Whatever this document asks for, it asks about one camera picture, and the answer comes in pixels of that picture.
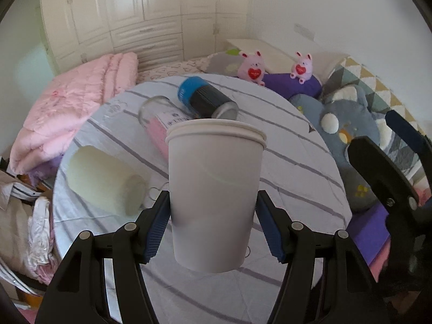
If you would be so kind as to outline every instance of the pink quilt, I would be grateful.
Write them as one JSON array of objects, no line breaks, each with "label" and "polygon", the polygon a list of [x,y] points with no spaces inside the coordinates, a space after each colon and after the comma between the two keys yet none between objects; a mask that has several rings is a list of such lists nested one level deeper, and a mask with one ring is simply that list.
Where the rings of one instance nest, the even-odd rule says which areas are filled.
[{"label": "pink quilt", "polygon": [[80,127],[115,95],[135,86],[134,53],[105,55],[63,73],[33,105],[15,140],[10,167],[24,174],[64,153]]}]

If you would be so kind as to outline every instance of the white wardrobe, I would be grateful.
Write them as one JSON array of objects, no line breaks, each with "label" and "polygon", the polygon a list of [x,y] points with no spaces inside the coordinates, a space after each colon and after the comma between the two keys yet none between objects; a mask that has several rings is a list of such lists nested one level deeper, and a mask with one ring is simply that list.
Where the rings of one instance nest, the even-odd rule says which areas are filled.
[{"label": "white wardrobe", "polygon": [[106,53],[138,54],[139,70],[207,56],[246,37],[248,0],[40,0],[61,72]]}]

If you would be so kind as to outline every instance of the blue bottle cap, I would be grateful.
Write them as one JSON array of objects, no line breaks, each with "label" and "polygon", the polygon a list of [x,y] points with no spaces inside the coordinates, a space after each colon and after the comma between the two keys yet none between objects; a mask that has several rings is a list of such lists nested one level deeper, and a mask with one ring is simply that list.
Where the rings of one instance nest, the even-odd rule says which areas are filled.
[{"label": "blue bottle cap", "polygon": [[193,93],[202,86],[209,85],[200,77],[189,77],[178,88],[178,99],[187,107]]}]

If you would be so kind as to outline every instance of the cylindrical sponge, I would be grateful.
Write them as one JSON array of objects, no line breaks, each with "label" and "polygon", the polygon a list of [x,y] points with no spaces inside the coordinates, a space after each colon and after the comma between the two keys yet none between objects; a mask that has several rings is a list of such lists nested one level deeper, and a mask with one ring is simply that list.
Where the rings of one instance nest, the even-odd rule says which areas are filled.
[{"label": "cylindrical sponge", "polygon": [[135,215],[147,192],[149,176],[93,146],[81,147],[66,172],[69,188],[92,205],[116,215]]}]

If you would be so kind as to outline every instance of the stuffed toy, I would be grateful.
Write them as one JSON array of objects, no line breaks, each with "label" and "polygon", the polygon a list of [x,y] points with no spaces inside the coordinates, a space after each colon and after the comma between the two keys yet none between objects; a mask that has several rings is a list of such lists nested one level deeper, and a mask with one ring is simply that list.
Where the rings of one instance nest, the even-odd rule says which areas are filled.
[{"label": "stuffed toy", "polygon": [[290,102],[310,121],[329,148],[342,177],[351,210],[362,212],[372,207],[377,198],[349,164],[346,149],[357,136],[368,136],[384,151],[390,148],[394,133],[385,125],[384,115],[369,111],[364,90],[358,85],[338,90],[323,102],[303,94],[293,96]]},{"label": "stuffed toy", "polygon": [[300,52],[295,53],[299,60],[296,64],[294,64],[291,68],[291,79],[299,78],[299,83],[304,84],[312,77],[312,55],[310,53],[307,54],[306,57],[303,57]]},{"label": "stuffed toy", "polygon": [[248,55],[245,52],[240,52],[240,55],[245,58],[242,65],[238,69],[237,76],[247,82],[257,83],[264,86],[263,77],[265,73],[264,59],[259,51],[253,55]]}]

